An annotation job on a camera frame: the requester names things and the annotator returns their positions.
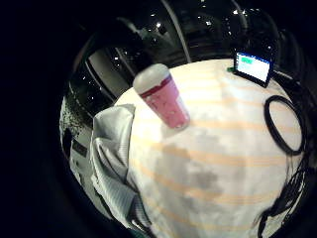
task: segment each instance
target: white tablecloth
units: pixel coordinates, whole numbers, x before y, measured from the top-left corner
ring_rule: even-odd
[[[232,65],[214,59],[170,70],[191,117],[182,131],[168,129],[133,88],[116,103],[136,106],[129,175],[159,238],[256,237],[257,218],[287,180],[287,162],[295,170],[300,159],[285,155],[264,121],[265,100],[285,92],[273,80],[262,88],[227,72]],[[270,111],[286,142],[298,147],[295,115],[278,103]],[[264,237],[282,218],[268,223]]]

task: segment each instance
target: white lid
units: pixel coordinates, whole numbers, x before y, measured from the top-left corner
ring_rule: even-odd
[[[142,94],[160,83],[169,75],[168,67],[162,63],[153,64],[139,72],[133,81],[135,90]]]

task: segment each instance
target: tablet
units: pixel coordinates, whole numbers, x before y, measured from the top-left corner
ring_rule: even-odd
[[[272,62],[247,53],[235,53],[235,74],[262,87],[267,87],[272,72]]]

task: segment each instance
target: black cable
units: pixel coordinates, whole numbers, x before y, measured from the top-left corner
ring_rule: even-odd
[[[273,101],[278,101],[286,104],[293,112],[296,114],[298,123],[301,130],[301,143],[297,150],[291,149],[283,138],[278,133],[269,112],[269,106]],[[278,146],[284,150],[284,152],[289,156],[296,156],[300,153],[304,152],[303,158],[300,161],[295,173],[290,178],[289,182],[284,186],[281,195],[279,198],[274,202],[274,205],[268,209],[266,209],[262,214],[262,219],[260,221],[259,229],[258,229],[258,237],[263,237],[263,231],[266,225],[267,218],[269,216],[275,216],[280,214],[281,212],[288,209],[283,221],[282,225],[284,225],[285,221],[289,218],[289,212],[291,211],[292,207],[294,206],[296,200],[298,199],[300,193],[305,187],[305,184],[302,185],[305,181],[305,175],[308,170],[308,159],[311,154],[311,150],[307,150],[307,131],[306,125],[304,123],[304,119],[301,116],[301,112],[298,107],[294,106],[289,100],[282,96],[274,95],[270,97],[264,105],[264,119],[266,121],[268,130],[272,137],[274,138],[275,142]]]
[[[269,105],[273,102],[273,101],[277,101],[277,102],[282,102],[284,104],[286,104],[290,109],[292,109],[294,111],[294,113],[297,116],[298,119],[298,123],[300,126],[300,130],[301,130],[301,143],[300,146],[297,150],[293,150],[292,148],[290,148],[287,143],[284,141],[284,139],[280,136],[278,130],[276,129],[271,117],[270,117],[270,112],[269,112]],[[305,123],[304,120],[301,116],[301,112],[300,110],[295,107],[289,100],[287,100],[286,98],[282,97],[282,96],[278,96],[278,95],[274,95],[272,97],[270,97],[264,105],[264,119],[266,121],[266,125],[267,128],[271,134],[271,136],[274,138],[275,142],[277,143],[277,145],[284,150],[284,152],[289,155],[289,156],[297,156],[299,155],[301,152],[303,152],[304,148],[305,148],[305,144],[306,144],[306,138],[307,138],[307,132],[306,132],[306,127],[305,127]]]

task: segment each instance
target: plastic cup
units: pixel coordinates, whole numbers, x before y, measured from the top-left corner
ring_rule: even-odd
[[[153,64],[141,71],[133,87],[169,128],[184,128],[189,124],[189,114],[164,64]]]

